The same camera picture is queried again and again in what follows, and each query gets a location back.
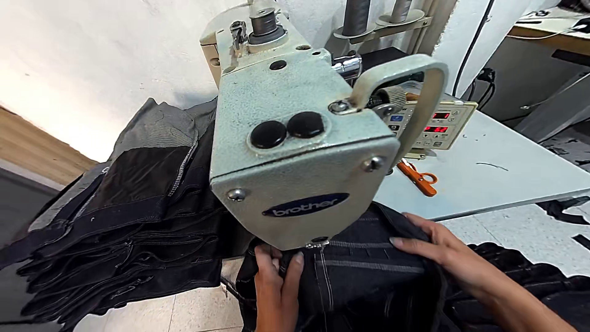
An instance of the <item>dark denim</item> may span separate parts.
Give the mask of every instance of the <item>dark denim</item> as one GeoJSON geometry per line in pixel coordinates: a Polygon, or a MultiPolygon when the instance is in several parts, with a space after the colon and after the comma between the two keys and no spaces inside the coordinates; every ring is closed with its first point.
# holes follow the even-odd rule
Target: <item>dark denim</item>
{"type": "Polygon", "coordinates": [[[209,188],[214,123],[192,147],[124,149],[51,223],[0,251],[34,298],[22,315],[69,331],[88,313],[219,285],[249,234],[209,188]]]}
{"type": "MultiPolygon", "coordinates": [[[[436,331],[446,281],[434,262],[394,248],[390,236],[428,240],[403,215],[371,204],[323,249],[303,249],[305,266],[299,287],[298,330],[436,331]]],[[[256,324],[252,244],[238,274],[236,290],[244,331],[256,324]]],[[[281,273],[295,250],[283,254],[281,273]]]]}
{"type": "MultiPolygon", "coordinates": [[[[547,304],[578,331],[588,330],[590,277],[578,275],[567,278],[555,266],[532,264],[517,250],[494,243],[469,247],[547,304]]],[[[461,331],[502,331],[492,314],[452,279],[447,297],[444,311],[461,331]]]]}

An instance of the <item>sewing machine handle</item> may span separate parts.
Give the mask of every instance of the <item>sewing machine handle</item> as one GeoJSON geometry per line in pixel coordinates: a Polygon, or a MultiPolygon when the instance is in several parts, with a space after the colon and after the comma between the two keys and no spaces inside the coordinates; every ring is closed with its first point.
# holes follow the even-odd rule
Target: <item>sewing machine handle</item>
{"type": "Polygon", "coordinates": [[[357,79],[348,99],[352,106],[362,109],[369,97],[381,84],[407,75],[424,72],[424,85],[418,103],[402,135],[401,143],[392,167],[394,167],[412,148],[414,142],[438,109],[441,96],[447,87],[448,67],[445,63],[425,54],[414,54],[375,66],[362,73],[357,79]]]}

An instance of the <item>red digital display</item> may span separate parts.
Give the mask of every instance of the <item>red digital display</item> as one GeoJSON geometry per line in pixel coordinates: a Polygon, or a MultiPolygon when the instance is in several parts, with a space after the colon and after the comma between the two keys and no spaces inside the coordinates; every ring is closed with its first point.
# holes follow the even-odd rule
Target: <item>red digital display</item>
{"type": "Polygon", "coordinates": [[[425,132],[446,132],[448,127],[426,127],[425,132]]]}
{"type": "Polygon", "coordinates": [[[433,119],[446,119],[451,113],[434,113],[433,119]]]}

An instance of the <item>fingernail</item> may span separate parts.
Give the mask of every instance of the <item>fingernail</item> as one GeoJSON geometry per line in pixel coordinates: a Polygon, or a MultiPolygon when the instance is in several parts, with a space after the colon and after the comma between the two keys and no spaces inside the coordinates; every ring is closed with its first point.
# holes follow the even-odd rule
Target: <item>fingernail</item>
{"type": "Polygon", "coordinates": [[[392,245],[396,246],[396,247],[401,247],[404,245],[404,241],[401,239],[401,237],[390,237],[389,241],[391,242],[392,245]]]}
{"type": "Polygon", "coordinates": [[[295,254],[295,261],[301,265],[303,265],[303,252],[298,252],[295,254]]]}

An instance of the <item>tile floor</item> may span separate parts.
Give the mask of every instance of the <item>tile floor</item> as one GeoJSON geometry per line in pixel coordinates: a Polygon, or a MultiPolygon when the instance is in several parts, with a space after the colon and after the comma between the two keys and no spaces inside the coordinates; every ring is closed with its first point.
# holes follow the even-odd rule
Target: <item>tile floor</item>
{"type": "MultiPolygon", "coordinates": [[[[590,203],[566,212],[590,220],[590,203]]],[[[559,222],[536,205],[446,220],[442,224],[466,243],[495,242],[521,251],[533,263],[553,264],[565,275],[590,275],[590,250],[572,239],[577,234],[590,238],[590,226],[559,222]]],[[[222,274],[235,280],[240,263],[226,263],[222,274]]],[[[130,303],[102,317],[90,315],[74,331],[239,332],[241,326],[237,300],[221,286],[130,303]]]]}

